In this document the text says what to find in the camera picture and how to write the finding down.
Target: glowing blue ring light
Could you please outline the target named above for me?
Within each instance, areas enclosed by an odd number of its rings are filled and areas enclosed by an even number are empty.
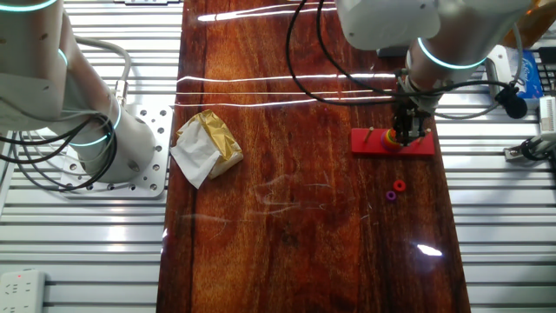
[[[0,4],[0,11],[7,11],[7,12],[32,12],[34,10],[44,9],[48,6],[51,6],[58,0],[49,0],[45,3],[35,4],[35,5],[25,5],[25,6],[17,6],[17,5],[7,5],[7,4]]]
[[[58,54],[60,55],[60,57],[62,57],[63,61],[66,63],[66,66],[68,66],[68,58],[66,57],[66,55],[63,53],[62,50],[58,49]]]
[[[116,123],[114,124],[114,131],[116,131],[116,128],[118,127],[118,124],[120,123],[120,119],[122,119],[122,108],[120,108],[120,105],[117,105],[118,107],[118,118],[116,119]],[[108,138],[107,135],[104,135],[103,137],[100,137],[98,139],[96,139],[94,142],[92,143],[70,143],[72,146],[74,147],[89,147],[92,145],[95,145],[97,143],[101,143],[104,140],[106,140],[106,138]]]
[[[469,70],[472,69],[474,67],[477,67],[479,65],[481,65],[483,62],[485,62],[485,60],[487,59],[486,57],[475,63],[475,64],[470,64],[470,65],[455,65],[455,64],[450,64],[450,63],[446,63],[444,61],[441,61],[440,59],[438,59],[437,57],[433,56],[432,53],[430,53],[429,50],[427,50],[427,48],[425,47],[425,44],[423,43],[423,40],[421,38],[417,38],[417,42],[419,43],[420,49],[423,50],[423,53],[425,53],[425,55],[431,59],[431,61],[437,63],[440,66],[443,66],[445,68],[451,69],[451,70]]]

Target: mounting plate with holes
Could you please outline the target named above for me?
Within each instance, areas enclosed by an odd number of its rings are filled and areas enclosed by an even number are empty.
[[[173,110],[165,105],[126,105],[126,110],[143,120],[155,136],[155,154],[147,169],[128,183],[94,183],[86,189],[63,192],[62,195],[69,199],[152,199],[164,192]],[[77,157],[73,149],[68,149],[67,155]],[[71,158],[64,160],[63,169],[77,175],[62,173],[61,183],[77,186],[89,179],[82,165]]]
[[[114,0],[114,3],[125,3],[125,5],[164,5],[180,3],[180,0]]]

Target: crumpled paper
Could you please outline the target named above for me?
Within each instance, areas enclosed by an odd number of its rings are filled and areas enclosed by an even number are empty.
[[[205,110],[185,123],[170,153],[183,175],[197,189],[243,159],[242,148],[228,126],[212,111]]]

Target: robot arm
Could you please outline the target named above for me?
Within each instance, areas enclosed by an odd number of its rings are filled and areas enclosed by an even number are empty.
[[[113,94],[87,62],[63,11],[63,0],[0,0],[0,123],[4,127],[14,131],[49,127],[61,135],[102,113],[118,140],[116,157],[99,181],[128,182],[149,165],[155,139],[147,124],[125,110],[123,97],[124,92]],[[76,111],[81,112],[78,117],[68,118],[68,112]],[[80,160],[88,161],[85,170],[91,176],[107,163],[103,153],[112,144],[107,138],[106,129],[96,123],[71,140]]]
[[[344,35],[355,48],[410,44],[407,75],[400,81],[405,92],[465,82],[531,5],[531,0],[336,0]],[[423,121],[440,97],[413,97],[399,105],[393,128],[400,144],[425,135]]]

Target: small ring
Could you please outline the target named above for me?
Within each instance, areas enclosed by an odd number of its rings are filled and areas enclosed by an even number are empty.
[[[396,199],[396,193],[393,192],[393,191],[387,192],[387,193],[386,193],[386,199],[387,199],[388,201],[395,201],[395,199]]]
[[[404,181],[402,181],[402,180],[395,181],[394,182],[394,190],[396,190],[398,192],[406,191],[406,183],[404,183]]]

